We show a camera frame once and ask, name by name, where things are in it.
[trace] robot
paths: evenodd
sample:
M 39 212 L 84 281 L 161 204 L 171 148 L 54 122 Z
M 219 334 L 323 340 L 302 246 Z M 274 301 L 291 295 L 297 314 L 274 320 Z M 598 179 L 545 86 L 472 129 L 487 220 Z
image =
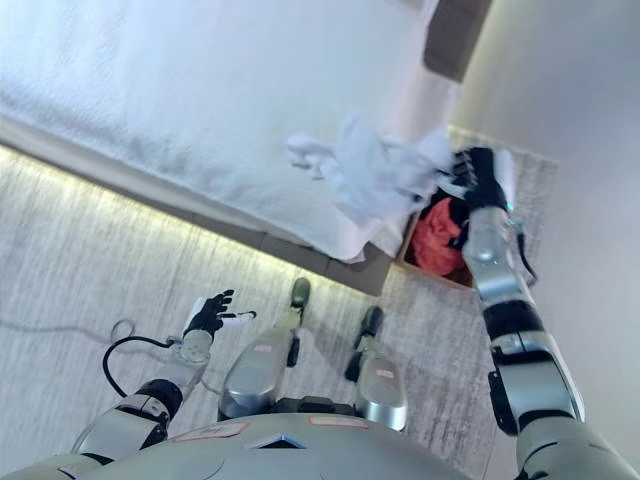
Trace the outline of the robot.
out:
M 491 340 L 495 418 L 504 432 L 517 436 L 516 480 L 638 480 L 585 424 L 580 394 L 514 266 L 509 189 L 499 181 L 501 155 L 479 147 L 459 154 L 470 209 L 463 255 Z M 135 393 L 120 391 L 122 401 L 82 432 L 71 453 L 4 480 L 467 478 L 401 433 L 407 396 L 401 372 L 376 345 L 383 317 L 378 307 L 365 314 L 346 368 L 356 383 L 353 405 L 313 396 L 278 398 L 285 368 L 297 362 L 297 329 L 310 295 L 305 279 L 294 284 L 289 311 L 228 372 L 219 421 L 168 438 L 171 420 L 207 367 L 215 332 L 233 321 L 225 313 L 232 293 L 196 302 L 182 338 L 162 345 L 170 348 L 168 361 Z M 103 365 L 124 341 L 110 347 Z

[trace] white bedsheet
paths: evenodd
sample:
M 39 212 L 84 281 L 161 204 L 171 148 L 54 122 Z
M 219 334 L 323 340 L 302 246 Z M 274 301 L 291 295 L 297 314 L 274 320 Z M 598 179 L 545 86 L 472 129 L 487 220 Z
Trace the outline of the white bedsheet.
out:
M 351 259 L 371 232 L 284 140 L 332 142 L 354 108 L 399 136 L 443 124 L 458 87 L 420 65 L 425 3 L 0 0 L 0 115 Z

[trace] white cloth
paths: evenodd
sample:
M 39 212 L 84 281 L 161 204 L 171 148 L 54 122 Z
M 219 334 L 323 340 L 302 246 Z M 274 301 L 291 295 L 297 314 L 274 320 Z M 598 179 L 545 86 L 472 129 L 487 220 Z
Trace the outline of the white cloth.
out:
M 404 145 L 378 136 L 361 115 L 343 121 L 333 148 L 306 133 L 292 135 L 286 146 L 289 163 L 324 179 L 340 211 L 371 235 L 367 240 L 383 230 L 401 240 L 398 223 L 428 204 L 440 172 L 453 165 L 444 130 Z

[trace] white wall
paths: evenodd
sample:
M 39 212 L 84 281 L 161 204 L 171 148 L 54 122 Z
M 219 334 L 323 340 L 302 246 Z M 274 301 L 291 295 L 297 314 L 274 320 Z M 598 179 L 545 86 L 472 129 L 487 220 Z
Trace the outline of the white wall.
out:
M 534 295 L 640 469 L 640 1 L 494 0 L 463 87 L 454 123 L 560 164 Z M 487 478 L 511 479 L 498 443 Z

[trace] cable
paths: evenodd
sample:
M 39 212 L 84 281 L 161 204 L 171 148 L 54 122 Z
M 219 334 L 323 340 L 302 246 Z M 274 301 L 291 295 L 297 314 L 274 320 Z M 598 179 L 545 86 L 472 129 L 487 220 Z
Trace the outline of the cable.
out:
M 122 334 L 118 334 L 118 329 L 122 326 L 122 325 L 128 325 L 129 326 L 129 333 L 127 335 L 122 335 Z M 75 325 L 61 325 L 61 326 L 55 326 L 55 327 L 29 327 L 26 325 L 21 325 L 19 323 L 14 323 L 14 322 L 8 322 L 5 320 L 0 320 L 0 327 L 4 327 L 7 328 L 9 330 L 14 330 L 16 332 L 22 332 L 22 333 L 27 333 L 27 334 L 45 334 L 45 333 L 79 333 L 81 335 L 84 335 L 85 337 L 88 337 L 89 339 L 93 340 L 96 343 L 101 343 L 103 345 L 112 345 L 113 343 L 117 342 L 118 340 L 122 339 L 122 337 L 124 338 L 129 338 L 133 335 L 133 333 L 136 331 L 136 324 L 135 322 L 133 322 L 132 320 L 128 320 L 128 319 L 122 319 L 122 320 L 118 320 L 116 323 L 113 324 L 113 327 L 111 327 L 111 332 L 109 334 L 109 338 L 104 337 L 98 333 L 95 333 L 92 330 L 89 330 L 88 328 L 84 328 L 84 327 L 78 327 Z M 126 349 L 126 350 L 118 350 L 118 353 L 122 354 L 122 355 L 135 355 L 135 354 L 142 354 L 142 355 L 146 355 L 147 357 L 157 361 L 157 362 L 164 362 L 165 359 L 160 357 L 159 355 L 155 355 L 147 350 L 143 350 L 143 349 Z M 212 386 L 210 386 L 204 379 L 201 380 L 202 383 L 202 387 L 217 395 L 220 396 L 220 391 L 216 390 L 215 388 L 213 388 Z
M 161 348 L 169 348 L 171 347 L 171 345 L 175 343 L 174 341 L 162 343 L 162 342 L 159 342 L 158 340 L 154 340 L 153 338 L 132 335 L 129 337 L 121 338 L 120 340 L 111 344 L 109 348 L 107 348 L 107 351 L 104 353 L 104 356 L 102 357 L 102 371 L 104 372 L 104 376 L 107 377 L 107 381 L 109 382 L 109 385 L 111 385 L 113 389 L 116 391 L 116 393 L 120 395 L 122 398 L 126 397 L 127 394 L 125 393 L 124 390 L 120 388 L 118 383 L 111 376 L 111 372 L 109 371 L 109 357 L 111 356 L 111 353 L 123 343 L 136 342 L 136 341 L 150 343 L 151 345 L 155 345 L 156 347 L 161 347 Z
M 529 286 L 533 287 L 538 281 L 538 275 L 536 274 L 533 267 L 529 264 L 529 260 L 527 260 L 527 257 L 524 254 L 524 247 L 525 247 L 524 232 L 518 232 L 516 238 L 518 240 L 518 251 L 520 253 L 520 260 L 522 260 L 522 264 L 524 265 L 524 268 L 527 269 L 527 271 L 529 272 L 529 275 L 531 275 L 532 277 L 531 281 L 528 282 Z

